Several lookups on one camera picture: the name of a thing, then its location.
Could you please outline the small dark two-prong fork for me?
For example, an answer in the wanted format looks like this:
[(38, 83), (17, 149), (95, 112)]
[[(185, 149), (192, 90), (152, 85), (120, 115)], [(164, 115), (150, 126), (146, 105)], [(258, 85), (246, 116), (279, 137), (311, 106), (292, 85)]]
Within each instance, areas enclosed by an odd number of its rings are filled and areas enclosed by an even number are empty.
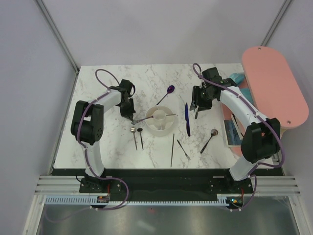
[(186, 153), (186, 151), (184, 150), (184, 148), (182, 147), (182, 145), (181, 145), (180, 141), (179, 141), (179, 140), (177, 140), (177, 142), (178, 142), (178, 144), (179, 144), (180, 148), (183, 150), (183, 152), (184, 152), (184, 154), (185, 154), (186, 158), (187, 158), (188, 160), (191, 160), (191, 159), (190, 159), (190, 157), (188, 156), (188, 154)]

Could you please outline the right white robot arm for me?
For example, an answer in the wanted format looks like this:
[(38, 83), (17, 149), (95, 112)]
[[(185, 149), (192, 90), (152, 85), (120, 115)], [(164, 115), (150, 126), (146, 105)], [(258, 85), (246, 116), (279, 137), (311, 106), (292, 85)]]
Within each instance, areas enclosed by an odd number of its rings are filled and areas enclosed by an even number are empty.
[(265, 165), (265, 159), (283, 151), (280, 122), (262, 114), (232, 78), (222, 79), (216, 67), (202, 71), (200, 65), (194, 63), (192, 68), (202, 83), (192, 89), (189, 110), (195, 113), (210, 110), (212, 102), (217, 100), (234, 114), (245, 130), (240, 145), (242, 155), (229, 169), (230, 177), (224, 180), (225, 189), (234, 193), (241, 188), (241, 180), (250, 176), (259, 165)]

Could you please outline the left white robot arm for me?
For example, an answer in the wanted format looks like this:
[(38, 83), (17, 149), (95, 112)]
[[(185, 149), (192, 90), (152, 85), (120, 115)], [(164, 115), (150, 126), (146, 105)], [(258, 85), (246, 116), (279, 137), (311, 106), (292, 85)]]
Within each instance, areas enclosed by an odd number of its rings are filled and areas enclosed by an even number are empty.
[(104, 113), (114, 106), (119, 107), (120, 115), (128, 120), (134, 118), (135, 85), (129, 80), (121, 80), (119, 86), (111, 86), (107, 91), (91, 102), (79, 100), (76, 103), (71, 123), (71, 134), (80, 144), (85, 164), (85, 173), (93, 177), (90, 187), (96, 192), (107, 188), (103, 178), (105, 167), (101, 160), (100, 139), (104, 133)]

